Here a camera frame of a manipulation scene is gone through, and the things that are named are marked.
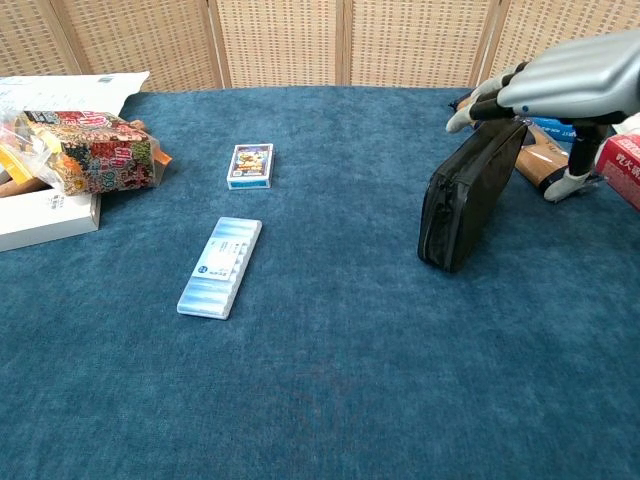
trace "black zipper case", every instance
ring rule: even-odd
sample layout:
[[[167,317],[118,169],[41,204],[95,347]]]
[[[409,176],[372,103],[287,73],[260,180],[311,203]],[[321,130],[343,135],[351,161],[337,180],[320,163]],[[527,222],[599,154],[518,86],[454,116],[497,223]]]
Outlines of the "black zipper case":
[[[507,185],[527,133],[519,120],[480,127],[434,172],[422,205],[418,257],[460,270]]]

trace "snack bag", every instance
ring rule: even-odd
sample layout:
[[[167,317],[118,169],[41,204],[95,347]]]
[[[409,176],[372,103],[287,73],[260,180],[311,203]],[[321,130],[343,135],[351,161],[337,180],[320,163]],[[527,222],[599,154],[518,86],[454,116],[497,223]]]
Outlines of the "snack bag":
[[[27,111],[11,129],[13,144],[0,144],[65,195],[152,187],[170,161],[155,138],[108,113]]]

